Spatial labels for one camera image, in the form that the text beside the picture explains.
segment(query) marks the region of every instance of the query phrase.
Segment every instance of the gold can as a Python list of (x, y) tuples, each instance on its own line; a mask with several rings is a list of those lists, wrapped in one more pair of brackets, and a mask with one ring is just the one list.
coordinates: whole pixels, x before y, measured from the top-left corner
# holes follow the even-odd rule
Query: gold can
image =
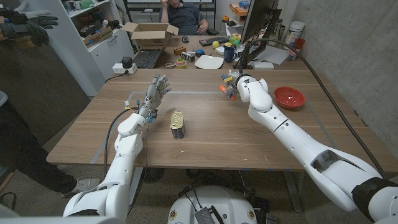
[(174, 139), (184, 138), (184, 117), (181, 111), (174, 111), (170, 120)]

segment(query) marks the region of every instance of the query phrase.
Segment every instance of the whiteboard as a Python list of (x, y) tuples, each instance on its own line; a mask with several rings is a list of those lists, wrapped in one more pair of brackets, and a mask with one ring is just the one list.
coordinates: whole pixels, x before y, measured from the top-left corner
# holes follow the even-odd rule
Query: whiteboard
[[(200, 3), (200, 0), (183, 0), (184, 2)], [(160, 0), (127, 0), (128, 3), (160, 3)], [(202, 3), (212, 3), (213, 0), (201, 0)]]

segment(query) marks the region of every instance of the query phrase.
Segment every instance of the sneaker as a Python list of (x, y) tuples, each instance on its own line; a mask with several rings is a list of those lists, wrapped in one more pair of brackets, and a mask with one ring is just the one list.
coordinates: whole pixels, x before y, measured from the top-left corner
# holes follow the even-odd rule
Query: sneaker
[(62, 197), (72, 197), (75, 194), (78, 194), (80, 192), (84, 192), (86, 190), (91, 190), (95, 188), (98, 184), (100, 184), (100, 180), (96, 178), (90, 178), (90, 179), (79, 179), (77, 178), (77, 183), (76, 187), (70, 191), (69, 193), (62, 194)]
[(72, 165), (58, 165), (57, 168), (62, 171), (62, 172), (67, 172), (68, 170), (70, 170), (70, 168), (72, 168)]

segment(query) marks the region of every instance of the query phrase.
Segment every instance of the computer monitor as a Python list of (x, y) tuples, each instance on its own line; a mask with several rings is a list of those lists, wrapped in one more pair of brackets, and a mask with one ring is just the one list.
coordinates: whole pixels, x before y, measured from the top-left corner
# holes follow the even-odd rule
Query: computer monitor
[[(279, 0), (251, 0), (248, 17), (244, 23), (241, 44), (257, 38), (260, 30), (267, 28), (263, 38), (269, 38), (271, 31), (274, 30), (276, 21), (280, 16), (280, 9), (277, 9)], [(266, 49), (266, 43), (250, 53), (246, 58), (242, 58), (242, 65), (247, 67), (248, 62), (256, 58), (262, 51)]]

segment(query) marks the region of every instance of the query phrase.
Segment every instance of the power strip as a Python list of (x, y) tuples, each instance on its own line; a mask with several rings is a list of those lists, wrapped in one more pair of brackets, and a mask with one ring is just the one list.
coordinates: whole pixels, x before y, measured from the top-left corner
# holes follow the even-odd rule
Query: power strip
[(134, 74), (137, 71), (137, 65), (133, 63), (131, 68), (123, 68), (122, 63), (116, 63), (113, 65), (112, 69), (115, 74), (124, 74), (126, 70), (129, 71), (129, 74)]

